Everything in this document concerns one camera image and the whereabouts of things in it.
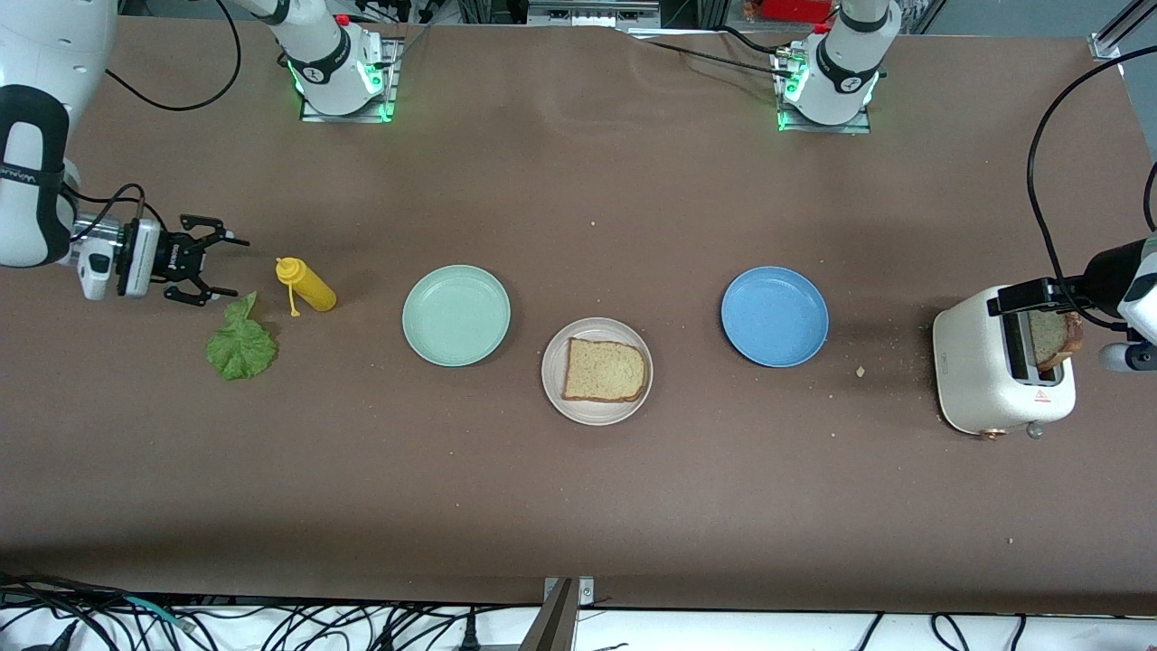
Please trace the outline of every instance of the bread slice on plate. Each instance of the bread slice on plate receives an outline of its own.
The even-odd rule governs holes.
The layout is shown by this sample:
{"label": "bread slice on plate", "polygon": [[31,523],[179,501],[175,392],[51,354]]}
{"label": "bread slice on plate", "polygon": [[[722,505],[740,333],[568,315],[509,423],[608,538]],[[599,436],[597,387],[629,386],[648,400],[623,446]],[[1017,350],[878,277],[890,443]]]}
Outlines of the bread slice on plate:
{"label": "bread slice on plate", "polygon": [[647,362],[619,342],[570,340],[562,400],[634,402],[647,389]]}
{"label": "bread slice on plate", "polygon": [[1034,363],[1041,373],[1060,367],[1081,350],[1081,345],[1084,343],[1081,316],[1074,311],[1031,311],[1029,333],[1032,335]]}

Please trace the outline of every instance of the white plate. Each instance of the white plate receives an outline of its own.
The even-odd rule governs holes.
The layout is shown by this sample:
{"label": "white plate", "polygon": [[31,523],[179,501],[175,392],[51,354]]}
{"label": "white plate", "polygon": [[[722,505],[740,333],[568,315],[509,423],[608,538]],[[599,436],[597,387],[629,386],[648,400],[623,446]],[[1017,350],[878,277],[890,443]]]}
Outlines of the white plate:
{"label": "white plate", "polygon": [[[570,356],[570,339],[589,342],[619,342],[635,347],[647,363],[647,386],[634,402],[590,402],[585,400],[562,400],[567,383],[567,363]],[[613,426],[639,410],[650,394],[655,378],[655,363],[647,350],[647,343],[631,330],[629,325],[613,318],[592,316],[575,320],[559,331],[543,352],[543,390],[551,405],[563,416],[583,426]]]}

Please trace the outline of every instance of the tabletop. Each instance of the tabletop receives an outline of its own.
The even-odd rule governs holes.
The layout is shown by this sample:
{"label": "tabletop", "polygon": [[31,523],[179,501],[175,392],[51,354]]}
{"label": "tabletop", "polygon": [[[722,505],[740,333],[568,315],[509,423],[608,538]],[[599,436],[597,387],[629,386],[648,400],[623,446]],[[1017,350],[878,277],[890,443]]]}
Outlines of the tabletop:
{"label": "tabletop", "polygon": [[[602,28],[434,27],[393,123],[302,124],[268,31],[239,27],[221,101],[170,113],[105,82],[68,153],[90,194],[138,182],[170,223],[251,239],[212,249],[205,276],[259,291],[278,357],[224,383],[205,342],[228,301],[87,302],[72,268],[0,271],[6,570],[231,594],[531,601],[544,576],[590,575],[619,605],[1157,606],[1157,379],[1100,370],[1110,339],[1089,333],[1075,413],[988,443],[942,422],[929,355],[938,310],[1049,273],[1025,154],[1091,67],[1083,42],[901,37],[872,133],[834,136],[778,132],[759,73]],[[673,42],[760,62],[723,36]],[[110,67],[176,103],[231,61],[223,22],[125,19]],[[1037,179],[1069,273],[1144,235],[1148,164],[1118,75],[1056,113]],[[287,254],[333,311],[289,316]],[[407,291],[447,264],[487,268],[513,304],[464,369],[401,333]],[[826,298],[806,364],[756,367],[722,332],[728,282],[759,265]],[[654,356],[613,427],[567,421],[540,386],[544,347],[585,316]]]}

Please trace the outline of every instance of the yellow mustard bottle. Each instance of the yellow mustard bottle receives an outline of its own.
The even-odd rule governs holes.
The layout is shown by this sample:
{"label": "yellow mustard bottle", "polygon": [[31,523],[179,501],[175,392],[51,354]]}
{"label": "yellow mustard bottle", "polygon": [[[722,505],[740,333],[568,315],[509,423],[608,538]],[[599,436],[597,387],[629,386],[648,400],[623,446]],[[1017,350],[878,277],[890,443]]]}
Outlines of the yellow mustard bottle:
{"label": "yellow mustard bottle", "polygon": [[329,311],[338,303],[338,295],[317,276],[317,273],[295,257],[278,258],[278,280],[289,287],[289,313],[301,316],[293,302],[293,294],[305,298],[305,302],[317,311]]}

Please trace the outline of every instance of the green plate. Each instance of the green plate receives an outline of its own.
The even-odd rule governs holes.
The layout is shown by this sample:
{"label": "green plate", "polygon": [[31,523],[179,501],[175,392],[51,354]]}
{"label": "green plate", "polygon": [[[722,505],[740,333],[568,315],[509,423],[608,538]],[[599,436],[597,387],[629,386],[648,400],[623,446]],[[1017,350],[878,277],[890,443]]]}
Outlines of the green plate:
{"label": "green plate", "polygon": [[494,353],[510,327],[510,297],[486,269],[466,264],[432,271],[401,309],[410,348],[439,367],[466,367]]}

